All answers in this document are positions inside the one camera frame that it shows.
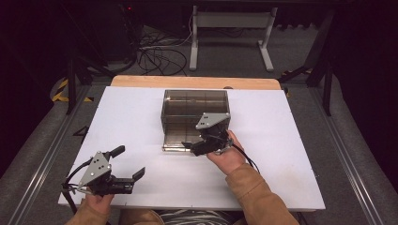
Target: white table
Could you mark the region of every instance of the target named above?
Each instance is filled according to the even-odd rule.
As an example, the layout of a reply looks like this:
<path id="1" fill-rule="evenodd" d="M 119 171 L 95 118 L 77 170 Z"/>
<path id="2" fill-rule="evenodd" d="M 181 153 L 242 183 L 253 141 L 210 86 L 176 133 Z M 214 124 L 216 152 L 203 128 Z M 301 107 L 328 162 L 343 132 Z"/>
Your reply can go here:
<path id="1" fill-rule="evenodd" d="M 161 151 L 161 107 L 165 88 L 107 87 L 72 171 L 97 151 L 119 145 L 112 174 L 131 177 L 146 167 L 131 195 L 116 195 L 112 206 L 237 210 L 240 206 L 223 173 L 206 157 Z M 273 192 L 290 211 L 325 209 L 311 164 L 284 92 L 227 90 L 234 130 Z M 78 183 L 85 168 L 71 183 Z M 72 195 L 76 203 L 82 193 Z M 68 204 L 61 196 L 60 204 Z"/>

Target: human hand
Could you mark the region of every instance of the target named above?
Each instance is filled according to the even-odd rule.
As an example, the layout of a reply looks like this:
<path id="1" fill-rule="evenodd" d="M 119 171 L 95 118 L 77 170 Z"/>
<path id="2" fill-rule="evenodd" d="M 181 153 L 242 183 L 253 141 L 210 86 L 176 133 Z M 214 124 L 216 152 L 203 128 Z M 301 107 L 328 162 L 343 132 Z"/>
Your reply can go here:
<path id="1" fill-rule="evenodd" d="M 243 150 L 243 147 L 237 140 L 234 132 L 231 130 L 227 130 L 227 132 L 229 137 L 234 141 L 234 144 Z M 246 158 L 242 156 L 235 147 L 227 149 L 221 155 L 217 155 L 214 152 L 207 153 L 207 158 L 214 162 L 214 164 L 216 164 L 225 175 L 228 175 L 246 162 Z"/>
<path id="2" fill-rule="evenodd" d="M 109 214 L 111 212 L 111 201 L 114 198 L 114 194 L 112 195 L 104 195 L 103 197 L 100 195 L 85 195 L 85 201 L 87 204 L 101 214 Z"/>

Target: black cable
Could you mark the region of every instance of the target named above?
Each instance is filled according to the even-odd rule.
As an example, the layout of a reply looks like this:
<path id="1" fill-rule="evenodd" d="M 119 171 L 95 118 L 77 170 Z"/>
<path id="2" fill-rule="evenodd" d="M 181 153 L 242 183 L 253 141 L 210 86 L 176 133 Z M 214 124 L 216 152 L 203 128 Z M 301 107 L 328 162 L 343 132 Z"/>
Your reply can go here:
<path id="1" fill-rule="evenodd" d="M 258 171 L 258 173 L 260 173 L 260 170 L 258 170 L 258 167 L 257 167 L 257 165 L 255 164 L 255 162 L 251 159 L 251 158 L 249 158 L 248 157 L 248 155 L 241 149 L 241 148 L 239 148 L 236 144 L 232 144 L 232 146 L 234 146 L 239 152 L 240 152 L 240 154 L 242 154 L 247 160 L 248 160 L 248 162 L 249 162 L 249 164 L 254 168 L 255 167 L 255 169 Z"/>
<path id="2" fill-rule="evenodd" d="M 303 224 L 308 225 L 307 219 L 305 219 L 304 215 L 298 212 L 298 224 L 302 224 L 301 222 L 304 222 Z"/>
<path id="3" fill-rule="evenodd" d="M 67 200 L 67 202 L 68 202 L 68 204 L 69 204 L 69 206 L 70 206 L 70 209 L 71 209 L 72 212 L 73 212 L 73 215 L 76 214 L 76 212 L 77 212 L 77 207 L 76 207 L 76 204 L 73 202 L 72 197 L 70 196 L 69 189 L 68 189 L 68 188 L 63 188 L 63 189 L 62 189 L 62 195 L 63 195 L 63 196 L 65 197 L 65 199 Z"/>
<path id="4" fill-rule="evenodd" d="M 151 32 L 151 33 L 145 34 L 139 41 L 141 48 L 147 48 L 147 47 L 151 47 L 153 45 L 157 45 L 160 47 L 173 47 L 175 45 L 180 45 L 180 44 L 184 43 L 188 38 L 188 37 L 178 38 L 171 43 L 161 44 L 160 42 L 162 42 L 163 40 L 166 40 L 167 38 L 172 38 L 173 36 L 163 34 L 163 37 L 160 37 L 160 34 L 162 34 L 162 33 Z"/>
<path id="5" fill-rule="evenodd" d="M 79 170 L 81 170 L 83 167 L 90 165 L 92 159 L 93 159 L 93 158 L 89 159 L 88 161 L 86 161 L 86 162 L 84 162 L 82 165 L 80 165 L 78 168 L 76 168 L 76 170 L 74 170 L 74 171 L 67 177 L 67 179 L 65 180 L 65 183 L 64 183 L 64 184 L 65 184 L 65 185 L 69 185 L 70 179 L 71 179 Z"/>
<path id="6" fill-rule="evenodd" d="M 171 61 L 168 57 L 164 56 L 163 53 L 165 52 L 177 53 L 180 56 L 182 56 L 184 60 L 183 65 L 181 66 L 176 62 Z M 154 67 L 148 68 L 146 62 L 152 64 Z M 158 70 L 160 74 L 163 76 L 176 75 L 181 71 L 184 73 L 184 75 L 187 75 L 187 73 L 184 71 L 184 67 L 187 65 L 187 63 L 188 63 L 187 57 L 182 52 L 171 49 L 163 50 L 161 48 L 141 50 L 141 55 L 138 59 L 138 66 L 145 71 L 145 73 L 143 73 L 142 75 L 146 75 L 154 70 Z M 170 73 L 165 73 L 164 70 L 166 70 L 171 64 L 177 66 L 178 69 Z"/>

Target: transparent box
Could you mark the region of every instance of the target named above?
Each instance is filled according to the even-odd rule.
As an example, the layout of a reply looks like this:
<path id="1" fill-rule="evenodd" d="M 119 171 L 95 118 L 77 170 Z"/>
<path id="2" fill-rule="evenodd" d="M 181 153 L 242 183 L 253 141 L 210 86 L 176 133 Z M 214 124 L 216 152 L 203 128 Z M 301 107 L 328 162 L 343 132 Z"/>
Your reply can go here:
<path id="1" fill-rule="evenodd" d="M 161 124 L 164 132 L 163 151 L 187 152 L 181 142 L 202 141 L 195 128 L 203 113 L 230 113 L 228 94 L 223 90 L 166 90 Z M 222 121 L 228 128 L 230 118 Z"/>

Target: metal frame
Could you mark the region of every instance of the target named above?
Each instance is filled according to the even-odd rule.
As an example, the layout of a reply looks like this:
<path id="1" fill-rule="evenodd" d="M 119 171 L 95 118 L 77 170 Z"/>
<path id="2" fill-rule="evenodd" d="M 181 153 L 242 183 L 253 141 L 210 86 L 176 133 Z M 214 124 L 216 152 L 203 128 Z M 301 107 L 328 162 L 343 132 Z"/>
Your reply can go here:
<path id="1" fill-rule="evenodd" d="M 14 211 L 11 219 L 8 222 L 8 225 L 17 225 L 23 224 L 27 213 L 29 212 L 30 207 L 32 206 L 33 202 L 35 201 L 36 197 L 38 196 L 38 192 L 43 185 L 47 174 L 49 173 L 58 152 L 61 149 L 62 143 L 65 139 L 65 135 L 73 121 L 73 118 L 76 112 L 79 110 L 80 105 L 84 102 L 84 98 L 88 93 L 90 86 L 85 85 L 79 92 L 78 99 L 76 105 L 71 110 L 70 114 L 65 115 L 65 118 L 61 124 L 60 129 L 55 135 L 55 138 L 50 145 L 50 148 L 47 150 L 47 153 L 44 159 L 41 161 L 38 169 L 36 170 L 35 174 L 32 176 L 30 181 L 29 187 L 26 189 L 23 197 L 21 198 L 17 208 Z"/>
<path id="2" fill-rule="evenodd" d="M 263 56 L 267 71 L 274 70 L 271 63 L 267 44 L 275 21 L 277 8 L 271 12 L 259 13 L 236 13 L 236 12 L 200 12 L 197 6 L 193 6 L 192 12 L 192 45 L 190 70 L 196 70 L 198 60 L 198 27 L 244 27 L 244 28 L 267 28 L 262 40 L 258 40 L 258 47 Z"/>
<path id="3" fill-rule="evenodd" d="M 346 149 L 343 139 L 340 136 L 339 131 L 334 125 L 333 119 L 328 116 L 324 111 L 324 103 L 322 102 L 322 97 L 320 93 L 316 90 L 316 88 L 309 88 L 310 94 L 313 97 L 314 102 L 316 103 L 322 117 L 329 128 L 330 136 L 333 139 L 333 143 L 336 149 L 337 156 L 339 157 L 345 173 L 348 177 L 348 180 L 357 195 L 358 201 L 360 202 L 360 206 L 362 207 L 363 213 L 368 219 L 369 224 L 372 225 L 382 225 L 384 224 L 380 215 L 377 212 L 375 204 L 367 190 L 366 186 L 363 183 L 363 180 L 360 176 L 360 173 L 357 171 L 357 168 L 354 165 L 354 162 L 349 156 L 348 150 Z"/>

